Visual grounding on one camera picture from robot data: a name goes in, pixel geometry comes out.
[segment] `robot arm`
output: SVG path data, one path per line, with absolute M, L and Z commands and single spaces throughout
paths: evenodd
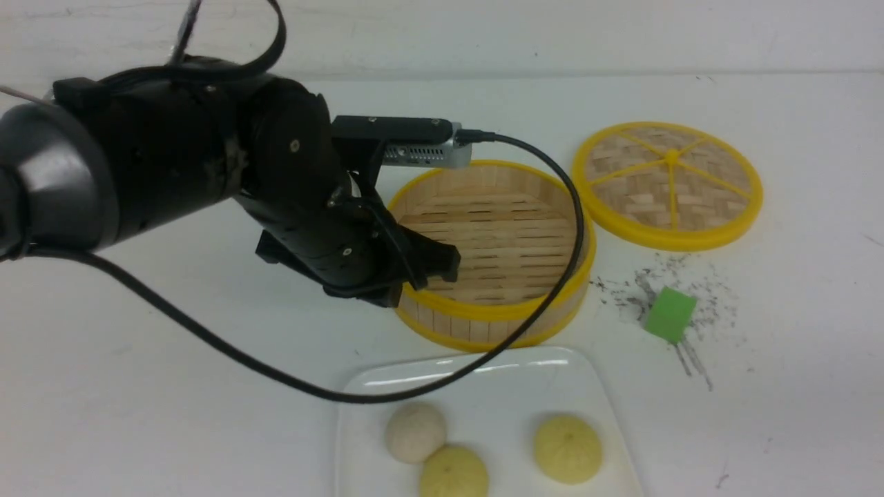
M 77 78 L 53 90 L 54 103 L 0 119 L 0 256 L 30 243 L 102 249 L 232 197 L 264 229 L 257 254 L 329 295 L 395 307 L 403 282 L 457 278 L 457 249 L 399 226 L 374 188 L 381 164 L 468 164 L 455 123 L 331 122 L 322 96 L 266 73 L 123 92 Z

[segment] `green cube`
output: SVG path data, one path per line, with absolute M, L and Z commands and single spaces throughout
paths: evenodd
M 697 299 L 694 297 L 664 287 L 648 313 L 644 329 L 669 343 L 677 344 L 684 337 L 684 330 L 690 324 L 695 306 Z

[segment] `cable connector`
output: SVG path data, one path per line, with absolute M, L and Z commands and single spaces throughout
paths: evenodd
M 484 141 L 494 141 L 497 134 L 490 131 L 482 131 L 481 129 L 459 129 L 454 134 L 454 141 L 459 145 L 469 145 L 471 143 L 482 143 Z

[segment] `square plate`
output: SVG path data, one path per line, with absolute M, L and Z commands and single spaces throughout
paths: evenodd
M 365 371 L 345 389 L 385 394 L 442 378 L 479 355 L 395 364 Z M 605 389 L 586 357 L 568 348 L 518 348 L 504 352 L 466 378 L 427 394 L 448 423 L 448 443 L 476 451 L 488 468 L 491 497 L 514 495 L 641 497 L 642 488 Z M 420 465 L 394 460 L 384 431 L 401 404 L 341 404 L 336 446 L 338 497 L 416 497 Z M 567 486 L 534 463 L 534 433 L 547 417 L 568 413 L 590 423 L 605 453 L 588 482 Z

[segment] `bamboo steamer basket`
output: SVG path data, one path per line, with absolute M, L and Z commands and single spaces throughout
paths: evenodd
M 433 170 L 390 202 L 403 226 L 461 252 L 458 281 L 406 284 L 396 313 L 423 337 L 468 352 L 490 350 L 533 312 L 563 273 L 574 248 L 574 206 L 554 177 L 522 164 L 474 161 Z M 596 239 L 589 214 L 580 262 L 547 311 L 514 347 L 537 345 L 580 308 Z
M 587 140 L 571 172 L 592 219 L 646 247 L 697 251 L 746 233 L 764 191 L 740 152 L 696 129 L 625 123 Z

